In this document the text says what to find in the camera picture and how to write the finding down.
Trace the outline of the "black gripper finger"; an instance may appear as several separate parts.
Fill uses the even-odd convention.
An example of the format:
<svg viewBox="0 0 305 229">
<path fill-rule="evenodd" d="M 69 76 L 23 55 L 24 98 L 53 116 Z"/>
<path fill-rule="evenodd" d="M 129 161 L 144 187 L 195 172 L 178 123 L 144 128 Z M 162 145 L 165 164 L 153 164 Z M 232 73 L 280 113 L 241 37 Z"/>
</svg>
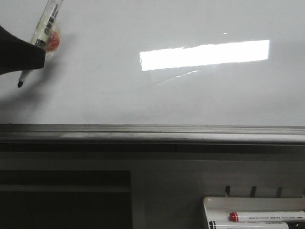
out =
<svg viewBox="0 0 305 229">
<path fill-rule="evenodd" d="M 44 67 L 46 52 L 0 28 L 0 73 Z"/>
</svg>

